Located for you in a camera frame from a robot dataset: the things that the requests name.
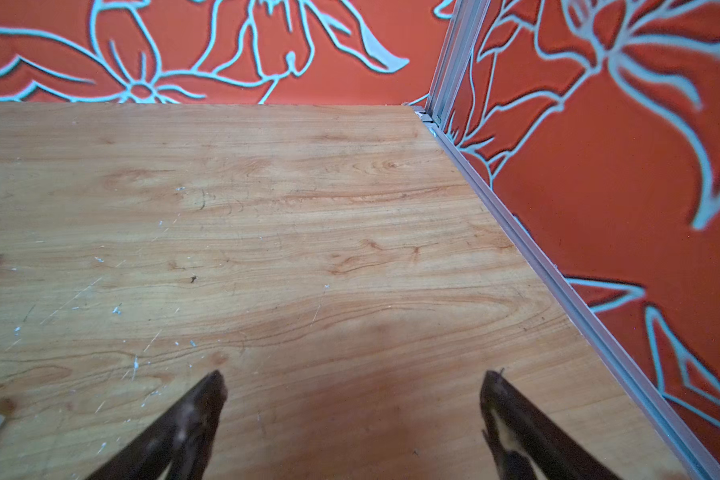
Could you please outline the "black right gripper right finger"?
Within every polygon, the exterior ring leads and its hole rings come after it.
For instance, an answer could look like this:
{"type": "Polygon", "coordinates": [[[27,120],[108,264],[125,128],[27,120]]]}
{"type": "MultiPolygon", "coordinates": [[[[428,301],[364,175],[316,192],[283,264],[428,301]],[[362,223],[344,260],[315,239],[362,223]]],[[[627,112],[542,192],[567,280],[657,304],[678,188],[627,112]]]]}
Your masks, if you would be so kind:
{"type": "Polygon", "coordinates": [[[488,370],[479,393],[483,437],[501,479],[615,479],[617,475],[488,370]]]}

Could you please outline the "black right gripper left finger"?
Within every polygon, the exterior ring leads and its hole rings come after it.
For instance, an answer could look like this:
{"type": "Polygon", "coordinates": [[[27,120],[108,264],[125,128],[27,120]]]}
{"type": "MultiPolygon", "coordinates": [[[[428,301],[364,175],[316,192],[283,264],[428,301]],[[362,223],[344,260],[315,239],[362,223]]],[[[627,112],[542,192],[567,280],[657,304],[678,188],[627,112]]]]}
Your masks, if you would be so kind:
{"type": "Polygon", "coordinates": [[[210,372],[89,477],[201,479],[227,395],[222,373],[210,372]]]}

